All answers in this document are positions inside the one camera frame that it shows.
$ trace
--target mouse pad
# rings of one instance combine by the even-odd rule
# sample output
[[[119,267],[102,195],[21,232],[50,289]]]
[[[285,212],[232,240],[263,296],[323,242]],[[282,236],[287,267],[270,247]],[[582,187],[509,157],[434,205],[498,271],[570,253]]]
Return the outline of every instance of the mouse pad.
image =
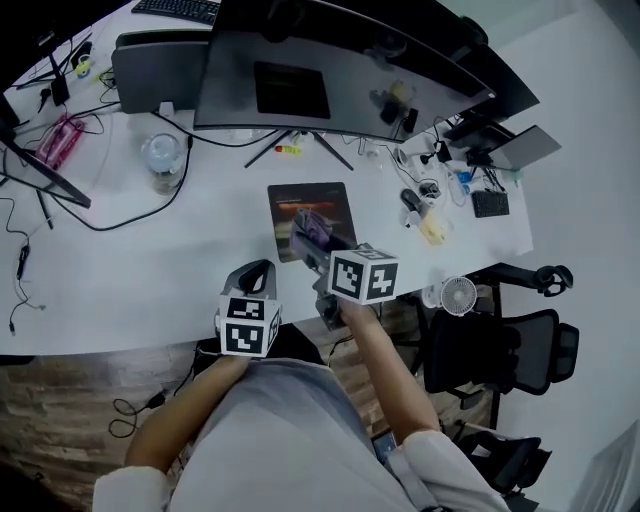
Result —
[[[271,185],[267,191],[278,257],[282,263],[300,259],[289,244],[291,223],[298,208],[310,208],[322,215],[335,234],[355,243],[356,234],[344,183]]]

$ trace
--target keyboard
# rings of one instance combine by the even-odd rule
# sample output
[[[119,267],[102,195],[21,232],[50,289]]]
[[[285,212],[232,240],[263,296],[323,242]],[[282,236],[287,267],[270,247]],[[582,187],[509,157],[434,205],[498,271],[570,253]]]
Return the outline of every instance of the keyboard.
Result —
[[[509,215],[509,200],[503,192],[476,191],[471,193],[476,218]]]
[[[220,4],[211,0],[142,0],[131,12],[155,14],[213,26]]]

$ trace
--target white desk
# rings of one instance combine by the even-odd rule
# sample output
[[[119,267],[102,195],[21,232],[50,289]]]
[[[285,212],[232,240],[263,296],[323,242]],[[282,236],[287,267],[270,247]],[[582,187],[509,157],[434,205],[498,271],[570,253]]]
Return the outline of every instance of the white desk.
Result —
[[[115,38],[122,32],[202,28],[129,11],[130,6],[125,6],[94,26],[94,55],[99,61],[94,75],[109,67]],[[103,90],[99,82],[72,81],[69,111],[97,106]],[[37,97],[37,88],[8,95],[23,119],[37,108]],[[49,105],[30,125],[52,122],[60,113]],[[189,128],[192,117],[193,112],[182,112],[177,120]],[[148,114],[116,113],[102,120],[106,133],[85,135],[61,171],[93,201],[88,211],[74,209],[98,226],[126,220],[166,201],[152,191],[139,155],[145,130],[172,132],[168,124]],[[135,128],[140,125],[146,128]],[[40,133],[22,136],[18,142]],[[214,131],[199,135],[222,140]],[[422,137],[405,144],[424,147]],[[358,156],[357,142],[347,146],[333,135],[327,140],[355,167],[354,172],[315,144],[299,157],[270,152],[244,169],[243,164],[264,143],[226,149],[195,141],[188,178],[175,203],[152,218],[113,232],[90,231],[49,201],[56,213],[55,229],[44,227],[32,238],[23,280],[32,303],[45,304],[46,310],[21,307],[14,316],[15,337],[9,333],[8,317],[17,303],[12,279],[22,238],[1,230],[0,353],[100,352],[211,337],[218,295],[228,274],[260,258],[276,265],[284,321],[317,316],[311,289],[315,274],[299,261],[282,264],[278,260],[267,196],[271,184],[344,182],[358,241],[401,258],[399,293],[433,284],[439,275],[464,275],[533,248],[521,188],[508,185],[511,215],[492,219],[477,220],[470,200],[459,208],[449,198],[444,212],[455,229],[445,245],[433,247],[416,228],[406,229],[400,222],[399,194],[406,185],[387,151],[380,148],[382,165],[376,166]],[[107,150],[104,170],[91,189]],[[13,155],[9,165],[19,166]],[[442,174],[435,177],[444,188]],[[0,196],[17,201],[12,228],[31,232],[42,223],[34,191],[11,183],[0,189]],[[9,207],[0,201],[2,223]]]

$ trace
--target plastic bottle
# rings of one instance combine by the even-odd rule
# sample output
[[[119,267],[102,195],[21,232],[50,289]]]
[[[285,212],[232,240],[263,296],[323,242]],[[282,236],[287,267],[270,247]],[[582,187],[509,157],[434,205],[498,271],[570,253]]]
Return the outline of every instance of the plastic bottle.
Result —
[[[184,175],[185,149],[173,135],[160,133],[142,145],[142,156],[151,175],[153,189],[171,194]]]

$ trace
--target pink device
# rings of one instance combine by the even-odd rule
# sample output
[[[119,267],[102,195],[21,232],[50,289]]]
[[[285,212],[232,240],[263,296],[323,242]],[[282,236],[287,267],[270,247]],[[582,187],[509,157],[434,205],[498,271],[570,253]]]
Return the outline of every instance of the pink device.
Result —
[[[55,127],[47,134],[36,149],[36,158],[54,171],[60,169],[69,157],[82,135],[85,127],[80,119],[67,120],[66,114],[60,116]]]

